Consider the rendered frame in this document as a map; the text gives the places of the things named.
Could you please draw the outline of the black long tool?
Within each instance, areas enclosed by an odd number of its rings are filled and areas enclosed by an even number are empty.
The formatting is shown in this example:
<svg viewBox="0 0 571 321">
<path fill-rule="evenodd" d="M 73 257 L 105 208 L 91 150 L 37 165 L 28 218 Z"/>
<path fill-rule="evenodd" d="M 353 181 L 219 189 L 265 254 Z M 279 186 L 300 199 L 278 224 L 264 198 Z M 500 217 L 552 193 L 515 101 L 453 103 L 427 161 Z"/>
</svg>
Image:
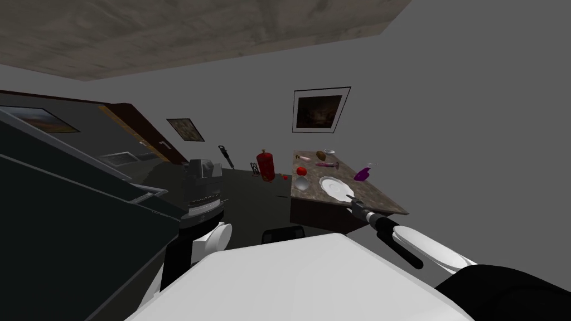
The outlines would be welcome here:
<svg viewBox="0 0 571 321">
<path fill-rule="evenodd" d="M 223 145 L 219 145 L 218 148 L 219 148 L 221 154 L 223 155 L 223 157 L 224 157 L 224 158 L 226 159 L 226 161 L 228 162 L 229 166 L 230 166 L 232 169 L 235 169 L 235 166 L 234 166 L 233 162 L 231 161 L 230 156 L 229 156 L 228 151 L 226 150 L 226 148 L 225 148 Z"/>
</svg>

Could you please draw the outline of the brown marble top table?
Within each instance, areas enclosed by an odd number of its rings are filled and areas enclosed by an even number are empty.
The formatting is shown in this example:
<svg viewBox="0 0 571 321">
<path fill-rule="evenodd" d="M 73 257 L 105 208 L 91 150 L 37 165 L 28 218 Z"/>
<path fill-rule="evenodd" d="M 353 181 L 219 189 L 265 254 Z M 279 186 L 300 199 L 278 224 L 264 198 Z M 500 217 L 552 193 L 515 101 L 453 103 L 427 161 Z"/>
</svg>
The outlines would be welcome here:
<svg viewBox="0 0 571 321">
<path fill-rule="evenodd" d="M 295 159 L 295 155 L 311 158 L 311 162 L 303 162 Z M 355 197 L 363 201 L 366 208 L 385 216 L 397 214 L 407 215 L 408 212 L 392 201 L 378 188 L 368 181 L 354 181 L 356 171 L 346 163 L 339 160 L 335 155 L 328 155 L 327 162 L 339 162 L 340 167 L 323 168 L 315 166 L 318 162 L 315 151 L 293 152 L 293 173 L 296 168 L 305 167 L 307 169 L 306 178 L 309 181 L 309 188 L 305 191 L 291 187 L 291 212 L 290 222 L 294 224 L 319 228 L 340 234 L 347 234 L 365 226 L 365 223 L 358 220 L 347 209 L 351 203 L 339 202 L 330 197 L 320 186 L 320 178 L 325 176 L 335 177 L 347 184 L 354 192 Z"/>
</svg>

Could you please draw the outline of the dark large cabinet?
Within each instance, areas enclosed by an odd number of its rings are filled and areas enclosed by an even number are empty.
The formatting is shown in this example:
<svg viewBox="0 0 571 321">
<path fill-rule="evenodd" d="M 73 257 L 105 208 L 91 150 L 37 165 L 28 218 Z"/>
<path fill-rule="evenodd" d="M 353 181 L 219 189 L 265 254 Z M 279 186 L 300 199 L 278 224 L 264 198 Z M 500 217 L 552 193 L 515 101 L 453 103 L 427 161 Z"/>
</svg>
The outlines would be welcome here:
<svg viewBox="0 0 571 321">
<path fill-rule="evenodd" d="M 179 221 L 0 110 L 0 321 L 127 321 Z"/>
</svg>

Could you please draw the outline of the white framed dark picture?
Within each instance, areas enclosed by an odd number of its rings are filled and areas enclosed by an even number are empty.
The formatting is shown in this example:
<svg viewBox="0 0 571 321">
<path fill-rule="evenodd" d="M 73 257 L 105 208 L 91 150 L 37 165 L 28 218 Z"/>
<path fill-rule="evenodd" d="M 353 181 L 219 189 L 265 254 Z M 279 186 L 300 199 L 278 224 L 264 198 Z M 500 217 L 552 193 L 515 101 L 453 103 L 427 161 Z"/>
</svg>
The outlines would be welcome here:
<svg viewBox="0 0 571 321">
<path fill-rule="evenodd" d="M 350 86 L 294 91 L 292 132 L 334 133 L 350 91 Z"/>
</svg>

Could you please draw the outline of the dark landscape picture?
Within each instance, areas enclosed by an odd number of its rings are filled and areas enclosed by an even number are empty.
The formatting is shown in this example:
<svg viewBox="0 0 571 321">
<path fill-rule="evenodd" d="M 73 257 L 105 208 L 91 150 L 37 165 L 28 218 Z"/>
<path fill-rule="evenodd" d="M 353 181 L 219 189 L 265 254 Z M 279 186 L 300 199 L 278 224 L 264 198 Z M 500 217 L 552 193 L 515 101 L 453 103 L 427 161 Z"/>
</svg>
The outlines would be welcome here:
<svg viewBox="0 0 571 321">
<path fill-rule="evenodd" d="M 43 108 L 0 105 L 0 109 L 45 133 L 79 133 L 79 131 L 70 124 Z"/>
</svg>

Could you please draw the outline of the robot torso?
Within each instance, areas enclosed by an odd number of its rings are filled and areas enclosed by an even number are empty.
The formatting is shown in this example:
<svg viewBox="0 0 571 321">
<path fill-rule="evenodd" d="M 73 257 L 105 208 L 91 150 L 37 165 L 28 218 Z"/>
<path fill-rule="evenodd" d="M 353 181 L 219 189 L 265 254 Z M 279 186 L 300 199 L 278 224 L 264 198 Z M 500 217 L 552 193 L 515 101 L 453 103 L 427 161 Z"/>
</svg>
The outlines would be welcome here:
<svg viewBox="0 0 571 321">
<path fill-rule="evenodd" d="M 473 321 L 342 234 L 212 253 L 125 321 Z"/>
</svg>

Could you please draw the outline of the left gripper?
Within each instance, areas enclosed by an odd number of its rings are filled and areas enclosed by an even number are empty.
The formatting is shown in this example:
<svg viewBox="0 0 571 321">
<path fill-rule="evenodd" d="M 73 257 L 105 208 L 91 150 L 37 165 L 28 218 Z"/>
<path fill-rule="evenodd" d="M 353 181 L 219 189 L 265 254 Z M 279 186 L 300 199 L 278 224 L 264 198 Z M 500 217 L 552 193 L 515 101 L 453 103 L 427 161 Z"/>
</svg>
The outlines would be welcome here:
<svg viewBox="0 0 571 321">
<path fill-rule="evenodd" d="M 213 163 L 209 159 L 191 159 L 182 166 L 184 197 L 213 197 L 221 192 L 221 163 Z"/>
</svg>

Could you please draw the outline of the white plate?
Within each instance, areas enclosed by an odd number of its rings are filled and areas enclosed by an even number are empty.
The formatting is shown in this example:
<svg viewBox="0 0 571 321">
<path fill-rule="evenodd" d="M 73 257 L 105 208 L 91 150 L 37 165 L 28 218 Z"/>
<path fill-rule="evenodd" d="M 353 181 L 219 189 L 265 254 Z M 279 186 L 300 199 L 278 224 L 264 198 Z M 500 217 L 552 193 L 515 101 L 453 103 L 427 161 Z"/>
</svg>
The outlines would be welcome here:
<svg viewBox="0 0 571 321">
<path fill-rule="evenodd" d="M 353 190 L 347 184 L 335 177 L 322 177 L 319 184 L 330 197 L 339 202 L 350 203 L 355 196 Z"/>
</svg>

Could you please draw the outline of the brown wooden door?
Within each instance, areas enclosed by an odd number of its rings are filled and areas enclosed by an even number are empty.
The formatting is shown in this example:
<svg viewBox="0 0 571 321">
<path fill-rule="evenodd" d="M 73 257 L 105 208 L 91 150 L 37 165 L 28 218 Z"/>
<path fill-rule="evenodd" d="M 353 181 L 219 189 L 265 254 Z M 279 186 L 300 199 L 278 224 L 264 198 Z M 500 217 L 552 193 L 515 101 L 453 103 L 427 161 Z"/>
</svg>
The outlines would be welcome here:
<svg viewBox="0 0 571 321">
<path fill-rule="evenodd" d="M 184 156 L 132 104 L 105 104 L 99 109 L 163 161 L 176 165 L 187 162 Z"/>
</svg>

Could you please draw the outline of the red fire extinguisher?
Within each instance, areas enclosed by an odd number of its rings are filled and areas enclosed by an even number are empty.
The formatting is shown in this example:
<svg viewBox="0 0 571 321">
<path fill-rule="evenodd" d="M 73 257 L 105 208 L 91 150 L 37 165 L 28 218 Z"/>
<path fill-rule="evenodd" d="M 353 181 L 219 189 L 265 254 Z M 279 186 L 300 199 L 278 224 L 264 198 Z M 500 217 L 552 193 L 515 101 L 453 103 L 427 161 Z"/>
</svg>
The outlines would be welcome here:
<svg viewBox="0 0 571 321">
<path fill-rule="evenodd" d="M 265 149 L 262 149 L 262 152 L 257 155 L 257 164 L 264 182 L 275 180 L 275 169 L 272 154 L 266 152 Z"/>
</svg>

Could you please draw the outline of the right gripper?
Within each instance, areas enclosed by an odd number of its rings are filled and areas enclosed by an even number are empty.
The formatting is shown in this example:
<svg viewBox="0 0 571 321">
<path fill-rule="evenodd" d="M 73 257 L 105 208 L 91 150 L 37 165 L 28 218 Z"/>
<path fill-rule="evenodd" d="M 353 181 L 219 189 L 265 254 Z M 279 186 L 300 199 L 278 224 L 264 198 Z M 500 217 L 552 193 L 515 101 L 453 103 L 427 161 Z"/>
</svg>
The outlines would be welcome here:
<svg viewBox="0 0 571 321">
<path fill-rule="evenodd" d="M 370 210 L 367 210 L 364 206 L 364 203 L 360 200 L 351 201 L 351 213 L 363 222 L 369 221 L 368 216 Z"/>
</svg>

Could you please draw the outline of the purple spray bottle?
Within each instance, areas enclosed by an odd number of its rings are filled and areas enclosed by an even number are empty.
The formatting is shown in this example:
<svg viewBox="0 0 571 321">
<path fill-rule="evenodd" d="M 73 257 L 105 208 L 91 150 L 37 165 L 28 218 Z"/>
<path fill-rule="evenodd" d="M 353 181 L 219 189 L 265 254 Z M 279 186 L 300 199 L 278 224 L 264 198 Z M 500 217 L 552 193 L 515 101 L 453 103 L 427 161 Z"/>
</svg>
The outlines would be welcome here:
<svg viewBox="0 0 571 321">
<path fill-rule="evenodd" d="M 366 181 L 370 177 L 371 168 L 376 165 L 377 163 L 368 163 L 366 166 L 364 166 L 364 168 L 362 168 L 355 174 L 354 181 L 358 182 Z"/>
</svg>

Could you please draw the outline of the brown mottled picture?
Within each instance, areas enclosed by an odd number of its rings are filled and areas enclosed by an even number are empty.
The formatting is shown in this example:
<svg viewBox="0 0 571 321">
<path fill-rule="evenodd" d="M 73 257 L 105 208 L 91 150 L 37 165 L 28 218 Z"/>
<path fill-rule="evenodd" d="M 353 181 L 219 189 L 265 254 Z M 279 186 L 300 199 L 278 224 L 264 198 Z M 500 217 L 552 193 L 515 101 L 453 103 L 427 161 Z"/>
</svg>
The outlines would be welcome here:
<svg viewBox="0 0 571 321">
<path fill-rule="evenodd" d="M 204 142 L 204 138 L 189 118 L 166 119 L 175 132 L 187 142 Z"/>
</svg>

